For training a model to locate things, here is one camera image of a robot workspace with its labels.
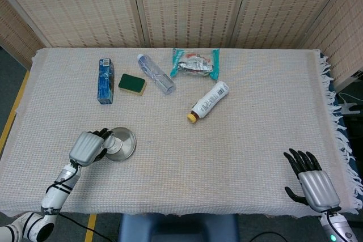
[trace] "round metal plate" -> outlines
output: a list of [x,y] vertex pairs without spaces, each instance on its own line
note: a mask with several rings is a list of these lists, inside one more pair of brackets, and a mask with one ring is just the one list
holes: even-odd
[[113,135],[123,141],[121,150],[114,154],[106,153],[106,157],[112,161],[123,161],[132,155],[136,148],[135,135],[127,128],[117,127],[112,129]]

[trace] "blue box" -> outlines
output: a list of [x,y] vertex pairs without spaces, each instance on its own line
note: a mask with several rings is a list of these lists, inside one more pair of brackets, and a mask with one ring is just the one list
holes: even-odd
[[100,59],[97,100],[101,104],[112,104],[114,79],[115,71],[111,59]]

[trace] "yellow floor line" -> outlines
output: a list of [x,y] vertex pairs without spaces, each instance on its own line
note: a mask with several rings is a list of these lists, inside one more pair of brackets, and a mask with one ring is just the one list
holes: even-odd
[[18,95],[16,96],[15,102],[12,105],[9,117],[7,118],[7,121],[6,121],[6,124],[5,124],[5,127],[4,127],[4,130],[2,131],[1,138],[0,138],[0,154],[1,154],[2,150],[3,150],[3,148],[4,148],[4,145],[5,145],[7,136],[9,134],[9,132],[10,132],[12,123],[14,122],[15,110],[18,108],[19,103],[20,103],[20,101],[22,99],[24,89],[25,89],[25,85],[27,84],[28,78],[29,78],[29,71],[27,71],[25,76],[24,76],[23,83],[22,83],[22,85],[20,87]]
[[[88,228],[91,228],[93,230],[95,229],[96,218],[97,218],[97,215],[95,215],[95,214],[90,215],[90,218],[88,219],[88,225],[87,225]],[[92,242],[92,238],[93,238],[93,232],[87,230],[85,242]]]

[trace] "robotic arm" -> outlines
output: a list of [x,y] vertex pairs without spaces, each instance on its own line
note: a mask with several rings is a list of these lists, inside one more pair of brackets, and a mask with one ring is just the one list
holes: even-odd
[[57,215],[81,176],[81,167],[97,162],[107,152],[114,154],[123,142],[114,137],[112,131],[83,132],[74,144],[70,154],[70,164],[64,166],[57,180],[48,187],[41,202],[44,216],[26,213],[13,223],[0,227],[0,242],[20,242],[27,238],[33,242],[43,242],[54,229]]
[[299,179],[305,195],[299,197],[289,187],[285,187],[289,197],[322,213],[320,223],[330,241],[358,242],[345,217],[337,213],[341,210],[340,199],[328,174],[322,170],[315,156],[309,152],[296,152],[292,148],[289,150],[293,157],[286,152],[284,155]]

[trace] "sponge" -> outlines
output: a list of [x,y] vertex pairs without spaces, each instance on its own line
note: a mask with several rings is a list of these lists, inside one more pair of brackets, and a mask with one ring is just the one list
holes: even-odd
[[142,96],[146,87],[146,81],[142,78],[123,74],[119,83],[120,89]]

